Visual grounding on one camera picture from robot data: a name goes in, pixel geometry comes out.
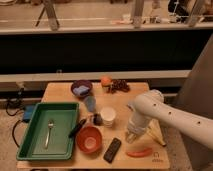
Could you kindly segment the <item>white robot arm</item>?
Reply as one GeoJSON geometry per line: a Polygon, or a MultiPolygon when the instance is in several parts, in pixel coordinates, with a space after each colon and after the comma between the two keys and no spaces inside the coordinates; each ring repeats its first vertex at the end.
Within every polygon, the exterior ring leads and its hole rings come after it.
{"type": "Polygon", "coordinates": [[[176,109],[164,103],[158,90],[149,90],[137,95],[129,107],[133,114],[127,123],[126,141],[133,143],[144,135],[152,119],[169,124],[193,140],[213,150],[213,119],[176,109]]]}

